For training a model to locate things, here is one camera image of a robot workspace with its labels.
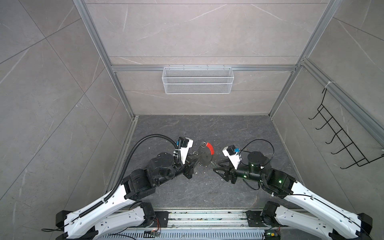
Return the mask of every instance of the marble tile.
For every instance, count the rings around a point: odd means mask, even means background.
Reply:
[[[161,71],[117,72],[117,76],[126,91],[164,91]]]
[[[111,129],[113,135],[115,135],[120,144],[124,139],[130,122],[131,119],[129,118],[127,110],[125,109],[123,102],[120,101],[111,118],[111,121],[108,124],[108,127]]]
[[[344,0],[336,12],[335,18],[384,39],[383,11],[383,1]]]
[[[75,211],[103,195],[120,144],[107,128],[74,188],[65,210]]]
[[[0,64],[0,196],[82,95],[46,40]]]
[[[384,124],[384,41],[332,19],[310,59]]]
[[[212,163],[207,166],[197,165],[192,179],[180,175],[164,185],[156,188],[156,193],[144,198],[154,207],[243,207],[263,208],[267,201],[275,201],[284,206],[297,208],[296,205],[272,197],[265,191],[252,191],[241,180],[236,184],[222,181],[221,177],[212,171],[217,162],[224,160],[221,149],[234,144],[245,146],[255,138],[269,140],[275,148],[275,156],[271,166],[297,177],[277,132],[268,116],[139,116],[131,147],[142,137],[160,133],[176,139],[179,136],[194,140],[191,151],[204,149],[198,146],[202,141],[212,144],[215,154]],[[271,156],[272,148],[266,142],[255,142],[247,147],[249,151],[261,151]],[[135,151],[126,174],[134,169],[145,167],[148,161],[160,152],[173,152],[172,145],[159,139],[149,139]],[[247,153],[242,154],[247,163]]]
[[[381,174],[384,170],[382,164],[384,158],[362,167],[352,166],[348,169],[340,169],[340,167],[347,167],[354,163],[352,158],[346,150],[332,155],[331,152],[337,152],[342,148],[341,142],[336,138],[331,144],[326,144],[325,142],[329,142],[333,137],[330,127],[326,126],[321,130],[316,130],[315,127],[321,127],[325,123],[324,119],[319,115],[313,120],[308,119],[316,114],[316,108],[320,105],[323,98],[322,90],[323,86],[307,71],[303,71],[295,80],[286,99],[315,142],[317,149],[356,212],[364,212],[374,219],[376,224],[374,224],[372,232],[375,235],[373,238],[380,239],[384,231],[381,227],[377,226],[381,226],[384,221],[384,212],[382,210],[384,209],[384,203],[381,200],[384,197],[384,192],[378,189],[381,189],[381,186],[384,185]],[[330,93],[326,94],[324,105],[368,159],[375,159],[382,154],[380,144]],[[335,129],[337,127],[337,131],[340,129],[333,120],[330,123]],[[348,147],[348,150],[356,159],[360,160],[362,158],[355,147]]]
[[[280,91],[290,71],[236,71],[231,91]]]
[[[104,64],[82,20],[47,38],[85,92],[104,69]]]
[[[231,91],[280,91],[288,79],[289,71],[235,71]],[[126,91],[164,91],[161,71],[118,72]]]
[[[20,0],[20,2],[46,37],[80,19],[72,0]]]
[[[281,103],[273,121],[305,186],[337,206],[353,211],[335,176],[286,100]]]
[[[229,94],[165,94],[126,91],[135,114],[267,115],[280,91],[233,91]]]
[[[106,69],[100,73],[85,94],[108,124],[120,102],[120,96]]]
[[[84,95],[0,200],[1,239],[49,239],[107,125]]]
[[[328,0],[85,0],[86,3],[225,4],[225,3],[328,3]]]
[[[44,38],[19,1],[0,2],[0,63]]]
[[[110,56],[298,56],[326,4],[88,4]]]
[[[109,57],[114,65],[135,64],[293,64],[299,56],[275,57]]]

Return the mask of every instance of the cable clip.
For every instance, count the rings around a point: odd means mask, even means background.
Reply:
[[[332,81],[328,81],[327,85],[325,85],[325,87],[324,87],[324,88],[327,88],[327,86],[328,86],[330,83],[335,83],[335,82],[332,82]]]

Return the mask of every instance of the white plastic housing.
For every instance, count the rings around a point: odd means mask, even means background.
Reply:
[[[79,238],[83,236],[91,227],[95,226],[96,223],[101,222],[101,220],[105,217],[111,215],[116,210],[119,210],[120,208],[135,202],[134,200],[124,198],[126,191],[124,185],[120,185],[115,194],[110,199],[108,199],[106,203],[102,204],[100,207],[96,208],[82,218],[76,219],[83,211],[89,209],[96,203],[103,201],[103,199],[109,193],[110,192],[96,199],[94,202],[88,204],[87,206],[67,214],[67,219],[64,220],[64,225],[68,225],[64,227],[64,232],[68,233],[68,239]]]
[[[193,145],[193,140],[190,139],[190,138],[187,138],[186,139],[189,140],[188,144],[187,144],[187,147],[181,147],[180,148],[180,154],[181,154],[181,162],[183,164],[185,164],[185,159],[187,158],[187,155],[188,155],[188,150],[192,147]]]
[[[227,151],[228,147],[225,147],[223,149],[223,154],[225,157],[228,157],[229,160],[231,161],[232,165],[235,167],[235,169],[237,169],[237,166],[239,165],[240,161],[241,161],[241,155],[239,155],[238,153],[235,153],[233,155],[229,155],[229,152]]]
[[[283,206],[278,207],[275,214],[276,221],[281,225],[300,229],[321,239],[332,240],[328,234],[333,231],[333,228],[317,217],[308,216]]]
[[[291,190],[293,194],[303,194],[312,196],[323,203],[329,205],[330,207],[336,209],[340,213],[349,217],[352,221],[361,226],[361,221],[358,219],[358,215],[347,210],[344,210],[333,203],[325,200],[314,192],[310,191],[308,188],[303,186],[301,183],[296,182],[293,184]],[[317,201],[316,199],[311,199],[306,196],[297,196],[297,195],[288,195],[284,198],[285,200],[292,202],[298,206],[301,206],[308,212],[317,216],[323,220],[326,224],[332,226],[341,236],[344,238],[356,238],[356,231],[361,231],[360,227],[349,221],[346,217],[328,207],[327,205]]]
[[[139,226],[144,222],[144,211],[141,207],[136,207],[127,212],[112,214],[96,223],[95,230],[99,233],[93,238],[98,239],[100,236],[111,233],[116,230],[122,230],[126,227]]]

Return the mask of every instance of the aluminum rail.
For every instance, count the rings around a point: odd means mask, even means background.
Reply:
[[[271,111],[269,112],[269,116],[272,118],[274,114],[276,113],[277,109],[279,108],[280,104],[284,100],[286,94],[288,93],[289,89],[291,88],[295,78],[297,77],[297,74],[300,72],[300,69],[303,67],[301,62],[304,58],[308,58],[308,56],[311,54],[312,50],[314,49],[316,43],[319,41],[321,35],[327,28],[329,22],[331,21],[333,15],[336,13],[336,10],[339,8],[341,2],[343,0],[330,0],[327,7],[325,8],[325,11],[323,15],[320,18],[319,23],[317,24],[311,38],[309,39],[307,45],[305,46],[303,52],[301,53],[301,56],[299,57],[299,60],[296,64],[296,70],[291,73],[291,75],[288,77],[287,81],[285,82],[283,89],[281,90],[280,94],[277,96],[277,99],[275,103],[273,104]]]
[[[113,71],[163,71],[166,67],[231,67],[233,71],[295,71],[295,65],[112,65]]]
[[[133,120],[135,117],[133,110],[128,102],[127,96],[125,95],[124,89],[121,86],[121,83],[119,79],[117,78],[116,74],[113,72],[111,66],[111,62],[109,60],[109,57],[107,55],[107,52],[105,51],[105,48],[103,46],[103,43],[101,42],[100,36],[97,33],[96,27],[92,21],[91,15],[88,12],[88,9],[84,3],[84,0],[73,0],[77,10],[79,11],[80,17],[83,20],[85,27],[87,28],[89,35],[91,36],[91,39],[97,49],[97,52],[100,55],[101,60],[103,61],[105,68],[109,74],[109,76],[112,79],[113,84],[115,85],[115,88],[121,98],[121,101],[124,104],[125,109],[127,110],[130,118]]]

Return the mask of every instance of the wire mesh basket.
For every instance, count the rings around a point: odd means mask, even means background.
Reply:
[[[162,80],[166,94],[230,93],[233,71],[230,67],[166,67]]]

